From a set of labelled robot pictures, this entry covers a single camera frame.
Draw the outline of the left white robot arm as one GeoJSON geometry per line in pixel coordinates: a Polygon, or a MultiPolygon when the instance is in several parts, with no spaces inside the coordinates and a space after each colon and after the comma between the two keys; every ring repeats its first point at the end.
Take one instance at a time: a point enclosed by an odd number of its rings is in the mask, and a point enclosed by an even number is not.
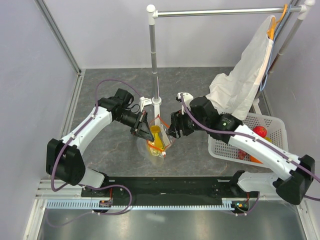
{"type": "Polygon", "coordinates": [[[86,167],[83,153],[100,131],[113,121],[128,126],[135,137],[154,141],[147,121],[148,113],[144,110],[152,100],[140,97],[137,113],[130,109],[133,101],[131,93],[119,88],[114,96],[98,100],[91,113],[68,135],[60,140],[51,139],[47,144],[45,167],[51,178],[72,186],[90,186],[99,197],[106,196],[110,185],[104,181],[105,175],[86,167]]]}

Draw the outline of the orange fruit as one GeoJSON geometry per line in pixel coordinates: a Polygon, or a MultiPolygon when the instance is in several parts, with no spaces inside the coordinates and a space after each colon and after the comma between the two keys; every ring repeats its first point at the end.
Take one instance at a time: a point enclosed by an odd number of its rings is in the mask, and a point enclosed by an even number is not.
{"type": "Polygon", "coordinates": [[[252,163],[262,164],[261,161],[259,161],[258,159],[256,159],[256,158],[253,157],[252,155],[249,156],[249,160],[250,160],[252,163]]]}

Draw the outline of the red grape bunch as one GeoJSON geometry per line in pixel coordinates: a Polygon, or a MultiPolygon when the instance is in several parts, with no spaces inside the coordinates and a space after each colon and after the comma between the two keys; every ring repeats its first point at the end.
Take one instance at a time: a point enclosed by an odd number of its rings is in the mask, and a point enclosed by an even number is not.
{"type": "Polygon", "coordinates": [[[241,149],[238,150],[238,159],[239,160],[244,160],[245,157],[247,156],[247,153],[241,149]]]}

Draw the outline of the clear orange-zipper zip bag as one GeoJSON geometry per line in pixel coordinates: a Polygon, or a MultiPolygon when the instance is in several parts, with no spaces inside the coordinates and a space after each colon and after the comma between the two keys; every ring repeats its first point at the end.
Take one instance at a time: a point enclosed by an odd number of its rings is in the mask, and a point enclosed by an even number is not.
{"type": "Polygon", "coordinates": [[[159,114],[149,123],[149,127],[154,141],[139,138],[136,141],[137,150],[155,167],[160,167],[164,164],[167,152],[175,142],[175,138],[167,135],[169,125],[163,121],[159,114]]]}

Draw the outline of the yellow lemon fruit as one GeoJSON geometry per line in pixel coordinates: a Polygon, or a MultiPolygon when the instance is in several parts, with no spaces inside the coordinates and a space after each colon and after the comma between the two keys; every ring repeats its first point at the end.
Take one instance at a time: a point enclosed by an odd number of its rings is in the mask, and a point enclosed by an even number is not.
{"type": "Polygon", "coordinates": [[[272,143],[272,140],[271,140],[269,137],[266,136],[266,137],[264,137],[264,139],[265,139],[266,141],[272,143]]]}

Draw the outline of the red apple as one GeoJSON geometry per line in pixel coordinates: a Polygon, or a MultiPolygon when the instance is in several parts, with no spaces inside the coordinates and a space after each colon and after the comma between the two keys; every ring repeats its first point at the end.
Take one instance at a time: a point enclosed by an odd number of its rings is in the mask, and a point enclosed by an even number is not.
{"type": "Polygon", "coordinates": [[[263,126],[256,126],[252,131],[262,138],[265,138],[268,134],[267,129],[263,126]]]}

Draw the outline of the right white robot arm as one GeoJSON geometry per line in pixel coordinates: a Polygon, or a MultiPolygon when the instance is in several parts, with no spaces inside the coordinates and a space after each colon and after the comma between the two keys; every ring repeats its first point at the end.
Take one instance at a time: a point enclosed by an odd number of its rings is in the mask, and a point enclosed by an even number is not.
{"type": "Polygon", "coordinates": [[[204,131],[211,138],[236,147],[256,158],[270,170],[270,175],[239,170],[229,184],[235,197],[245,192],[276,193],[281,199],[299,205],[314,180],[316,161],[309,155],[298,156],[285,151],[259,136],[240,119],[229,113],[218,113],[205,96],[193,97],[187,92],[178,93],[176,100],[181,110],[171,113],[167,134],[179,139],[195,131],[204,131]]]}

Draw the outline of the yellow banana bunch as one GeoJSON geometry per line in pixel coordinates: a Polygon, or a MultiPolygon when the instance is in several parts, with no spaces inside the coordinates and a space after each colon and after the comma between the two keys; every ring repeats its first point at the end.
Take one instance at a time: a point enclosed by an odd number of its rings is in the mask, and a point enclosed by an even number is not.
{"type": "Polygon", "coordinates": [[[166,155],[165,145],[162,140],[161,128],[158,125],[152,125],[150,127],[154,141],[147,141],[147,147],[152,157],[162,157],[166,155]]]}

